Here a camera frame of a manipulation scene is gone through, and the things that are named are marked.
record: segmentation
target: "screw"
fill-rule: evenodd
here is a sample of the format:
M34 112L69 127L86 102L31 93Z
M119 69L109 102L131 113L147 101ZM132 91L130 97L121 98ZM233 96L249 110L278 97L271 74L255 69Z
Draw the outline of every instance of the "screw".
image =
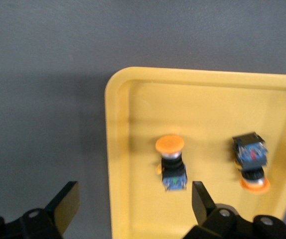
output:
M268 225L268 226L271 226L271 225L274 224L273 221L270 218L267 218L267 217L262 217L261 221L262 221L263 224Z
M229 217L229 216L230 216L230 212L228 212L226 209L220 210L219 213L220 213L223 217Z
M39 211L34 211L32 213L29 214L30 218L34 218L35 216L37 216L39 214Z

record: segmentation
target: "yellow plastic bin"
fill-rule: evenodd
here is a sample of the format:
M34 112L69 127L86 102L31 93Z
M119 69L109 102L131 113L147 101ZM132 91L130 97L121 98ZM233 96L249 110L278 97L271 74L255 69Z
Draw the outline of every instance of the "yellow plastic bin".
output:
M130 67L106 87L113 239L179 239L197 224L191 182L246 220L286 212L286 75ZM255 131L265 141L271 187L240 186L232 137ZM155 142L178 134L187 189L165 192Z

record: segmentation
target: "yellow tray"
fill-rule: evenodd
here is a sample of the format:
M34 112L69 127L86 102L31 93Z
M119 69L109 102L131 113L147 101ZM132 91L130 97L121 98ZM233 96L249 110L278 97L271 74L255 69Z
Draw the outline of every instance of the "yellow tray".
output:
M106 87L113 239L179 239L197 224L191 182L202 181L215 203L251 221L286 212L286 75L131 67ZM232 137L255 131L265 141L271 188L240 186ZM165 192L156 140L185 140L187 190Z

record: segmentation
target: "gray surface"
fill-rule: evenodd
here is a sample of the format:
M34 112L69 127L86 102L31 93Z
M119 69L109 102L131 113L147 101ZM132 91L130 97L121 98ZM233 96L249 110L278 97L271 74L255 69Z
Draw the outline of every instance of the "gray surface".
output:
M111 238L104 88L127 66L286 74L286 1L0 1L0 215L79 180L68 238Z

